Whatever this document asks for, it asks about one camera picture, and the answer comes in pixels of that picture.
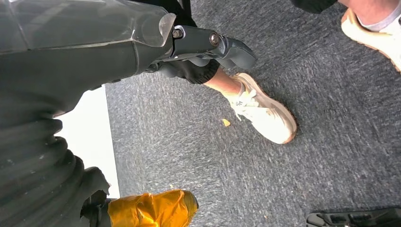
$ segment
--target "white sneaker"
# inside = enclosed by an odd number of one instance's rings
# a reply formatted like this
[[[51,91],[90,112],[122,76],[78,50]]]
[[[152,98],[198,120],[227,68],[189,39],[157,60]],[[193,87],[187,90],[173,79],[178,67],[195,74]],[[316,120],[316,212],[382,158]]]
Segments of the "white sneaker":
[[[275,143],[290,142],[296,133],[296,122],[290,111],[267,96],[248,74],[240,73],[233,79],[245,86],[245,91],[230,101],[237,117],[240,120],[240,115],[246,117],[260,134]]]
[[[348,9],[341,20],[341,28],[346,36],[360,44],[380,51],[392,60],[397,71],[401,69],[401,25],[395,20],[380,32],[371,32],[362,27],[357,16]]]

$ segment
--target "sock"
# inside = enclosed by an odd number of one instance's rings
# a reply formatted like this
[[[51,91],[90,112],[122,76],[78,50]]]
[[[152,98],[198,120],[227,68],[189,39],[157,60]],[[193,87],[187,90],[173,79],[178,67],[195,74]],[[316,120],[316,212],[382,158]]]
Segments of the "sock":
[[[389,16],[387,16],[384,20],[376,23],[376,24],[372,24],[372,25],[364,25],[358,18],[359,23],[366,29],[372,31],[372,32],[380,32],[383,29],[387,28],[390,24],[392,23],[397,23],[397,25],[399,26],[399,19],[401,17],[401,0],[398,3],[398,6],[395,8],[395,10],[389,14]]]

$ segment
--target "metal bolt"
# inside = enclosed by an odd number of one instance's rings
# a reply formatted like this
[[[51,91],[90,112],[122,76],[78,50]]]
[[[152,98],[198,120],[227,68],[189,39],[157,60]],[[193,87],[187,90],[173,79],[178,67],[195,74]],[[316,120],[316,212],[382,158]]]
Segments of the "metal bolt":
[[[213,46],[217,46],[220,43],[220,37],[216,33],[210,35],[210,43]]]
[[[173,38],[179,39],[182,36],[183,36],[183,33],[181,32],[181,30],[179,30],[179,29],[173,30]]]

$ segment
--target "food crumb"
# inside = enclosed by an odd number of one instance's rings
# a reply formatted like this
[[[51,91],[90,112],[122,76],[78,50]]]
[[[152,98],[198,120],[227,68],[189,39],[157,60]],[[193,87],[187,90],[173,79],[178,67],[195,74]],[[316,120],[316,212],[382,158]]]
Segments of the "food crumb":
[[[225,119],[225,118],[223,118],[223,124],[224,124],[224,126],[226,126],[226,127],[228,127],[228,126],[231,125],[231,123],[230,123],[227,119]]]

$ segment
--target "yellow tape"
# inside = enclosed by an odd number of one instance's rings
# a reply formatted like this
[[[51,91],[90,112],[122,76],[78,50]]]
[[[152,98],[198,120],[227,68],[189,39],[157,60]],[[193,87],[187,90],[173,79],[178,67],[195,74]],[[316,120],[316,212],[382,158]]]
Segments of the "yellow tape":
[[[175,190],[114,200],[108,213],[112,227],[187,227],[197,210],[191,192]]]

